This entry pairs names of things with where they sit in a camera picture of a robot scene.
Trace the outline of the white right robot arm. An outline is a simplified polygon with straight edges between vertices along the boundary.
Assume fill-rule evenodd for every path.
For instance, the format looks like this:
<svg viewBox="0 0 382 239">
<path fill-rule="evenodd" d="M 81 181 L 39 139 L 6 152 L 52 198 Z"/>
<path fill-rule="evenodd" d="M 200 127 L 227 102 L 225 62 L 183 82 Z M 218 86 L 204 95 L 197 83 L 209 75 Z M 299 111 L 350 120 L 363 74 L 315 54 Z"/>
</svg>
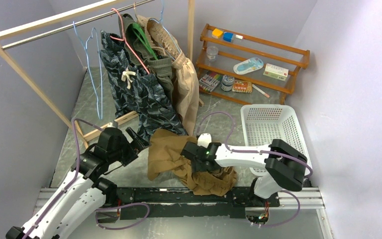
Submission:
<svg viewBox="0 0 382 239">
<path fill-rule="evenodd" d="M 303 181 L 313 174 L 308 158 L 282 139 L 259 146 L 232 146 L 211 142 L 207 146 L 187 142 L 181 156 L 190 160 L 193 172 L 208 172 L 226 167 L 247 167 L 266 170 L 252 183 L 249 201 L 261 206 L 281 190 L 299 192 Z"/>
</svg>

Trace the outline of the tan brown shorts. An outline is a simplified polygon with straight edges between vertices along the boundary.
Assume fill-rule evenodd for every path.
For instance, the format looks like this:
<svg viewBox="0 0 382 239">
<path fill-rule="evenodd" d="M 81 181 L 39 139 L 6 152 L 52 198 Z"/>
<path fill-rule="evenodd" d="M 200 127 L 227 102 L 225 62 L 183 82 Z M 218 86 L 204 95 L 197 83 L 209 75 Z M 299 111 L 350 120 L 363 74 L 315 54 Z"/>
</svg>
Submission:
<svg viewBox="0 0 382 239">
<path fill-rule="evenodd" d="M 187 142 L 197 142 L 195 136 L 177 135 L 166 129 L 157 129 L 150 138 L 147 177 L 154 181 L 160 173 L 172 172 L 195 195 L 224 196 L 238 181 L 233 167 L 212 172 L 193 172 L 191 161 L 181 156 Z"/>
</svg>

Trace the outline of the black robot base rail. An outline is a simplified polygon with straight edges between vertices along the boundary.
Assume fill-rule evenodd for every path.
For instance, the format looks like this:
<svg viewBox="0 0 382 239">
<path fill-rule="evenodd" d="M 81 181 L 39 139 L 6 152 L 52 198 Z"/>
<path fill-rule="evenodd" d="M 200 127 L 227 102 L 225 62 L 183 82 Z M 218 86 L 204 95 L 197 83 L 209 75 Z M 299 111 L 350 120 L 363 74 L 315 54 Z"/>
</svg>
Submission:
<svg viewBox="0 0 382 239">
<path fill-rule="evenodd" d="M 266 205 L 279 207 L 280 201 L 277 193 L 262 199 L 249 187 L 234 187 L 224 196 L 198 196 L 187 188 L 119 187 L 103 206 L 115 208 L 129 204 L 132 206 L 120 210 L 120 219 L 132 220 L 144 215 L 150 218 L 228 216 L 244 219 L 246 209 L 262 211 Z"/>
</svg>

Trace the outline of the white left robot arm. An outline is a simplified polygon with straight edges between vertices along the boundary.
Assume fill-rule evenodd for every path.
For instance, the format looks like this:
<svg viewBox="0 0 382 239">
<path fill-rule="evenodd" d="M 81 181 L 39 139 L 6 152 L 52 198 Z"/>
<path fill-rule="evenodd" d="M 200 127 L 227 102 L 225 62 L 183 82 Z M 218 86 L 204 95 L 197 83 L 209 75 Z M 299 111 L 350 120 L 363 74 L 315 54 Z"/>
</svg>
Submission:
<svg viewBox="0 0 382 239">
<path fill-rule="evenodd" d="M 102 175 L 115 162 L 127 166 L 150 145 L 130 127 L 126 132 L 132 141 L 116 127 L 103 129 L 44 206 L 23 226 L 11 227 L 5 238 L 66 239 L 90 214 L 115 205 L 117 185 Z"/>
</svg>

